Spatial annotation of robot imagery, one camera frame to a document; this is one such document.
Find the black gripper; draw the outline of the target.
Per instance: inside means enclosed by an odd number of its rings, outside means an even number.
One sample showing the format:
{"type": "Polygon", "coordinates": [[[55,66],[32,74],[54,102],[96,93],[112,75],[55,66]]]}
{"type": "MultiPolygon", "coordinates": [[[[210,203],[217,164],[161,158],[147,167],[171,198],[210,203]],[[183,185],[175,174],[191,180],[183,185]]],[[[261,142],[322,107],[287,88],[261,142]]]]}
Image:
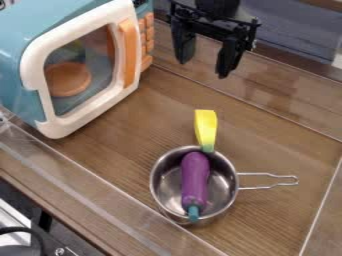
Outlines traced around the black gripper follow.
{"type": "Polygon", "coordinates": [[[241,7],[241,0],[170,0],[175,58],[186,64],[195,54],[197,36],[223,42],[215,72],[221,79],[237,69],[245,51],[254,48],[262,23],[241,7]]]}

